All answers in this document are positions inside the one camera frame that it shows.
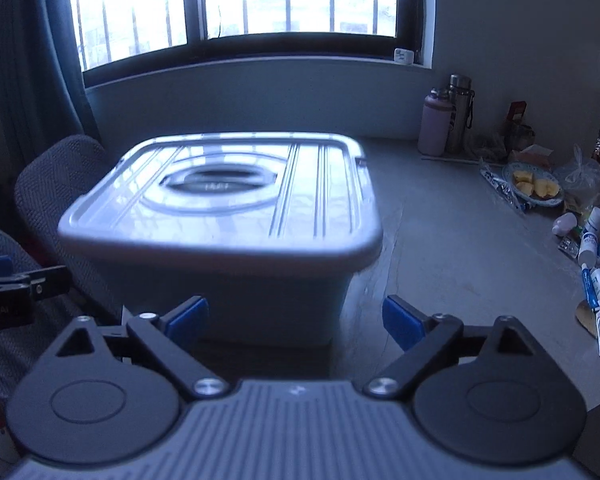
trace thermos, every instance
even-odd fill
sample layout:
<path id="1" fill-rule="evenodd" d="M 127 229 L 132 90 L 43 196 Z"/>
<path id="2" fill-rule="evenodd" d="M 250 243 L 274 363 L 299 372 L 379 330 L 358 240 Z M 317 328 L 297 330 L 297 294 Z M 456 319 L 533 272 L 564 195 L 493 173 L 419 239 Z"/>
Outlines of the thermos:
<path id="1" fill-rule="evenodd" d="M 440 156 L 445 151 L 446 135 L 453 105 L 446 89 L 433 88 L 424 99 L 418 150 L 424 155 Z"/>
<path id="2" fill-rule="evenodd" d="M 449 100 L 453 105 L 449 123 L 446 151 L 460 153 L 464 147 L 464 129 L 474 121 L 474 91 L 471 79 L 465 75 L 453 74 L 449 79 Z"/>

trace blue curtain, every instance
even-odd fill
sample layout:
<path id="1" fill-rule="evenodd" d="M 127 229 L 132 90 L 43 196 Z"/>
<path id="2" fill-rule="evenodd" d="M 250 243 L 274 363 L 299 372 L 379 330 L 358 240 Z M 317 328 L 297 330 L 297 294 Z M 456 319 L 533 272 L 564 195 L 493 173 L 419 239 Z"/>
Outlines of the blue curtain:
<path id="1" fill-rule="evenodd" d="M 70 0 L 0 0 L 0 114 L 16 170 L 58 140 L 100 140 Z"/>

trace textured chair fabric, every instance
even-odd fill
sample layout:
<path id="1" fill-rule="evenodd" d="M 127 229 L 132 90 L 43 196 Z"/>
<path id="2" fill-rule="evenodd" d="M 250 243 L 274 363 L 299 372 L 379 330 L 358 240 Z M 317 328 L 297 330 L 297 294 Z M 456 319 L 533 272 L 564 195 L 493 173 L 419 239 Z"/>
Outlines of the textured chair fabric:
<path id="1" fill-rule="evenodd" d="M 10 256 L 14 272 L 39 269 L 40 266 L 11 237 L 0 231 L 0 256 Z M 0 418 L 4 406 L 21 378 L 48 348 L 62 329 L 81 310 L 67 296 L 36 303 L 34 323 L 0 330 Z"/>
<path id="2" fill-rule="evenodd" d="M 91 137 L 67 137 L 30 163 L 18 177 L 18 212 L 43 247 L 66 265 L 74 285 L 120 322 L 122 304 L 93 264 L 60 243 L 58 222 L 67 208 L 89 192 L 113 167 L 103 147 Z"/>

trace silver bolt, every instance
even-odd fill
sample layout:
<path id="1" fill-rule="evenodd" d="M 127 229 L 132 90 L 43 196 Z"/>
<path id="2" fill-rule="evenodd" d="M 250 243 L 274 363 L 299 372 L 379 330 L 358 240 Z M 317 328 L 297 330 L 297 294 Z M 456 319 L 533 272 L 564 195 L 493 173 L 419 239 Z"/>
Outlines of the silver bolt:
<path id="1" fill-rule="evenodd" d="M 391 395 L 398 390 L 398 381 L 391 377 L 379 377 L 369 383 L 368 389 L 376 395 Z"/>
<path id="2" fill-rule="evenodd" d="M 207 377 L 197 380 L 193 385 L 193 391 L 205 397 L 213 397 L 224 392 L 224 383 L 220 379 Z"/>

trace plastic storage bin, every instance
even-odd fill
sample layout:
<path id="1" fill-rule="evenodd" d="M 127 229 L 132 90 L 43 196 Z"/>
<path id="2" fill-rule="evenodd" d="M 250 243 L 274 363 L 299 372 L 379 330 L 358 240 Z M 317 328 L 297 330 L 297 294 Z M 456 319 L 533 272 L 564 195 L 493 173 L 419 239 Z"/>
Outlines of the plastic storage bin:
<path id="1" fill-rule="evenodd" d="M 58 225 L 134 314 L 208 299 L 205 336 L 327 344 L 354 272 L 382 248 L 362 149 L 330 134 L 139 144 Z"/>

